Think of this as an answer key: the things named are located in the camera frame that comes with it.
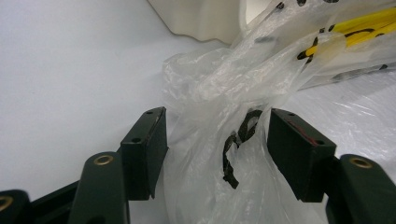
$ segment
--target plastic wrapper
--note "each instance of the plastic wrapper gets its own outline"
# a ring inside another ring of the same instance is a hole
[[[280,7],[273,1],[230,49],[165,62],[172,128],[163,167],[171,223],[327,223],[323,204],[298,202],[272,162],[265,144],[268,112],[301,88],[393,65],[395,33],[348,47],[344,34],[322,30],[396,3],[303,2]],[[314,56],[299,59],[313,44]],[[251,111],[262,111],[247,124],[254,134],[246,141],[237,136],[239,144],[225,152],[239,182],[235,188],[223,179],[223,152]]]

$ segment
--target white container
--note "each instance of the white container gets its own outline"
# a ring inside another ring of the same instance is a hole
[[[270,0],[148,0],[168,28],[198,40],[231,44]]]

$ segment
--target yellow object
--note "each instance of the yellow object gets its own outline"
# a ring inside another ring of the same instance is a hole
[[[341,33],[346,37],[346,47],[386,35],[396,31],[396,7],[384,9],[353,20],[337,23],[329,28],[329,32]],[[312,57],[317,52],[318,40],[314,45],[301,52],[297,59]]]

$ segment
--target clear plastic bag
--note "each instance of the clear plastic bag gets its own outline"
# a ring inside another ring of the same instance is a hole
[[[163,165],[171,223],[327,223],[323,204],[296,201],[268,155],[268,112],[301,88],[396,62],[395,33],[347,48],[345,35],[320,32],[396,3],[298,2],[304,1],[283,1],[282,7],[273,1],[231,49],[197,50],[164,63],[164,100],[172,118]],[[313,43],[314,57],[299,60]],[[223,179],[223,151],[255,110],[262,111],[260,118],[247,124],[255,133],[242,143],[238,136],[239,144],[225,153],[239,182],[234,188]]]

